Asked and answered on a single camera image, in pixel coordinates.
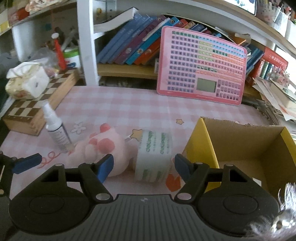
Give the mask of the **pink plush toy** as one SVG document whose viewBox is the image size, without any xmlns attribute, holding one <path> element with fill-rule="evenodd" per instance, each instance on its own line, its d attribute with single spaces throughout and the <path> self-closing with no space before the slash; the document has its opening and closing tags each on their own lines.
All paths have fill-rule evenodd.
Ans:
<svg viewBox="0 0 296 241">
<path fill-rule="evenodd" d="M 107 154 L 111 154 L 114 166 L 109 176 L 117 176 L 123 173 L 130 163 L 129 150 L 124 137 L 118 134 L 115 128 L 104 123 L 98 132 L 91 133 L 74 145 L 65 161 L 65 167 L 76 168 L 82 163 L 97 163 Z"/>
</svg>

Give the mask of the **white green tissue pack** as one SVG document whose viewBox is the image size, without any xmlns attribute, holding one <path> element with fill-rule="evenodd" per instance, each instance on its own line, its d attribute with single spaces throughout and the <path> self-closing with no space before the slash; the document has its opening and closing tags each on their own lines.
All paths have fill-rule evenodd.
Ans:
<svg viewBox="0 0 296 241">
<path fill-rule="evenodd" d="M 144 130 L 138 145 L 135 180 L 163 182 L 171 169 L 172 147 L 170 133 Z"/>
</svg>

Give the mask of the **white spray bottle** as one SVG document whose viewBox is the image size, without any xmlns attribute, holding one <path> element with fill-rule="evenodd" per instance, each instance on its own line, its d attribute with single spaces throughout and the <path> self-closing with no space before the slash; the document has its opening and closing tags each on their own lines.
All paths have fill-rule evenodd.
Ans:
<svg viewBox="0 0 296 241">
<path fill-rule="evenodd" d="M 70 152 L 73 149 L 73 144 L 63 125 L 62 119 L 57 116 L 47 100 L 42 103 L 42 110 L 46 121 L 46 130 L 52 140 L 62 153 Z"/>
</svg>

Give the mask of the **small white box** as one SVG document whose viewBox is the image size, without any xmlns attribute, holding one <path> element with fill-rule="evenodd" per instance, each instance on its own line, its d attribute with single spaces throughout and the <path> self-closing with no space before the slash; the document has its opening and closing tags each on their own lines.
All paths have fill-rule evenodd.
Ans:
<svg viewBox="0 0 296 241">
<path fill-rule="evenodd" d="M 257 183 L 260 187 L 262 186 L 262 181 L 261 180 L 258 180 L 256 178 L 252 178 L 252 180 Z"/>
</svg>

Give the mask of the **wooden chess box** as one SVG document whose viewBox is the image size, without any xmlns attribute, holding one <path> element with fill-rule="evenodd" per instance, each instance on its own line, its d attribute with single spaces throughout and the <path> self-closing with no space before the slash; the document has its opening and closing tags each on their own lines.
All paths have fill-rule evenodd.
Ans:
<svg viewBox="0 0 296 241">
<path fill-rule="evenodd" d="M 48 101 L 52 109 L 56 109 L 78 80 L 76 69 L 60 72 L 38 98 L 15 101 L 3 116 L 3 122 L 11 131 L 38 136 L 46 123 L 43 102 Z"/>
</svg>

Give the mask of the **yellow cardboard box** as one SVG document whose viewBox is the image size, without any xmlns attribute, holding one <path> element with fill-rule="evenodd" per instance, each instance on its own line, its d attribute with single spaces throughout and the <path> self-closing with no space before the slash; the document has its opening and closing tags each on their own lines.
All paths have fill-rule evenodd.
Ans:
<svg viewBox="0 0 296 241">
<path fill-rule="evenodd" d="M 233 164 L 274 197 L 295 183 L 295 142 L 284 126 L 199 118 L 183 155 L 211 168 Z"/>
</svg>

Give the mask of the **pink checked tablecloth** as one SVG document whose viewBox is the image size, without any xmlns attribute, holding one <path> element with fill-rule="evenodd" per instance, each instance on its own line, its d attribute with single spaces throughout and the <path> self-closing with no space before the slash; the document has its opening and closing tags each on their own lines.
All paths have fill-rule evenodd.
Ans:
<svg viewBox="0 0 296 241">
<path fill-rule="evenodd" d="M 181 153 L 200 117 L 236 121 L 241 124 L 268 125 L 257 109 L 247 105 L 228 105 L 197 99 L 170 97 L 153 90 L 75 86 L 56 109 L 70 139 L 77 142 L 99 130 L 107 123 L 124 137 L 133 130 L 168 132 L 173 137 L 173 153 Z M 40 176 L 49 167 L 62 163 L 66 154 L 60 152 L 49 133 L 38 136 L 10 132 L 1 150 L 10 157 L 27 157 L 39 153 L 40 166 L 13 177 L 10 196 Z"/>
</svg>

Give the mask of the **floral tissue pack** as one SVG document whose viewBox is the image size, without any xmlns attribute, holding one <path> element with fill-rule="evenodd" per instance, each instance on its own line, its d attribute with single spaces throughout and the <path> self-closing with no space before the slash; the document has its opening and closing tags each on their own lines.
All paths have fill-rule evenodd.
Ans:
<svg viewBox="0 0 296 241">
<path fill-rule="evenodd" d="M 49 84 L 49 77 L 43 66 L 34 62 L 23 62 L 6 74 L 5 90 L 14 99 L 32 100 L 38 98 Z"/>
</svg>

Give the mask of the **red pen toy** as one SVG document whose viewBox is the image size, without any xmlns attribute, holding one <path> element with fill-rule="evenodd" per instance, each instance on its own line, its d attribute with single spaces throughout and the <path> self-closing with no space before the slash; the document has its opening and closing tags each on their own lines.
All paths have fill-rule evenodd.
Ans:
<svg viewBox="0 0 296 241">
<path fill-rule="evenodd" d="M 57 55 L 57 59 L 58 59 L 58 65 L 61 70 L 66 70 L 67 65 L 66 65 L 66 62 L 65 62 L 65 59 L 63 56 L 63 52 L 61 50 L 61 46 L 58 42 L 59 34 L 57 32 L 54 32 L 51 35 L 51 38 L 54 40 L 55 51 L 56 51 L 56 55 Z"/>
</svg>

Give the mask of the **pink learning tablet board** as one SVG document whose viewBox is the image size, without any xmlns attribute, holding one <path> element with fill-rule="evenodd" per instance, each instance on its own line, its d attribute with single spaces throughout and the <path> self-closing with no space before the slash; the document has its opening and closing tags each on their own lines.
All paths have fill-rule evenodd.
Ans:
<svg viewBox="0 0 296 241">
<path fill-rule="evenodd" d="M 184 28 L 162 28 L 157 93 L 240 105 L 247 51 Z"/>
</svg>

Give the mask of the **stack of papers and books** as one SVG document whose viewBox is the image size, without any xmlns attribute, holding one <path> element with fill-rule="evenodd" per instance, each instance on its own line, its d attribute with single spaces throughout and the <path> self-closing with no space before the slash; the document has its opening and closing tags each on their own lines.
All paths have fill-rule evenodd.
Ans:
<svg viewBox="0 0 296 241">
<path fill-rule="evenodd" d="M 261 77 L 252 78 L 252 86 L 262 94 L 276 113 L 281 114 L 285 121 L 295 122 L 295 94 L 283 85 Z"/>
</svg>

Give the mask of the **white green jar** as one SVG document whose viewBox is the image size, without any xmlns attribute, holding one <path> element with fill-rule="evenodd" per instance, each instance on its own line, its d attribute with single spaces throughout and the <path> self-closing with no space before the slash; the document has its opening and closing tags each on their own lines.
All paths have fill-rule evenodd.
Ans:
<svg viewBox="0 0 296 241">
<path fill-rule="evenodd" d="M 64 50 L 64 59 L 67 65 L 67 68 L 80 68 L 80 52 L 78 47 L 68 47 Z"/>
</svg>

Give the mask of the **row of colourful books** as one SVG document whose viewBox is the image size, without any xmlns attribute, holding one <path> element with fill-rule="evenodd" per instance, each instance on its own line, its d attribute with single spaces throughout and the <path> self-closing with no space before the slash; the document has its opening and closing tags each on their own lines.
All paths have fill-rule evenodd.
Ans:
<svg viewBox="0 0 296 241">
<path fill-rule="evenodd" d="M 130 21 L 125 24 L 97 56 L 97 72 L 100 76 L 156 79 L 152 64 L 159 56 L 161 28 L 171 25 L 219 37 L 231 43 L 243 45 L 246 39 L 229 36 L 217 27 L 182 18 L 181 16 L 142 16 L 144 23 L 135 28 Z"/>
</svg>

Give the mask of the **white bookshelf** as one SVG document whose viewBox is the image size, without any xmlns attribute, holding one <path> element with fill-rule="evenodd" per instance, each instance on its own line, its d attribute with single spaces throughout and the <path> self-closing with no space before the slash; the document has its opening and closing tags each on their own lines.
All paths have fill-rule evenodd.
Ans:
<svg viewBox="0 0 296 241">
<path fill-rule="evenodd" d="M 206 42 L 216 41 L 221 47 L 202 47 L 193 40 L 185 50 L 177 52 L 177 66 L 189 64 L 188 71 L 197 73 L 200 67 L 225 66 L 217 76 L 237 76 L 244 80 L 247 72 L 247 53 L 233 40 L 223 37 L 222 31 L 249 34 L 268 47 L 276 44 L 295 56 L 295 47 L 264 21 L 226 1 L 41 1 L 38 15 L 46 13 L 51 24 L 43 31 L 44 23 L 33 20 L 31 11 L 18 26 L 9 23 L 8 9 L 1 11 L 1 31 L 11 29 L 11 39 L 1 39 L 2 48 L 15 47 L 17 60 L 27 61 L 41 45 L 57 42 L 65 48 L 78 36 L 81 68 L 87 85 L 97 85 L 102 76 L 147 78 L 146 68 L 138 58 L 158 44 L 161 59 L 169 56 L 164 31 L 168 27 L 189 30 L 202 35 Z"/>
</svg>

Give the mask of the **furry grey keychain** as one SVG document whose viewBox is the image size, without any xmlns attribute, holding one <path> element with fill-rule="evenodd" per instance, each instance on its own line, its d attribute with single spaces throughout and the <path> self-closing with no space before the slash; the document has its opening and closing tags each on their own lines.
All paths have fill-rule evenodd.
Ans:
<svg viewBox="0 0 296 241">
<path fill-rule="evenodd" d="M 287 183 L 280 211 L 274 217 L 261 216 L 249 224 L 247 237 L 255 240 L 295 240 L 295 183 Z"/>
</svg>

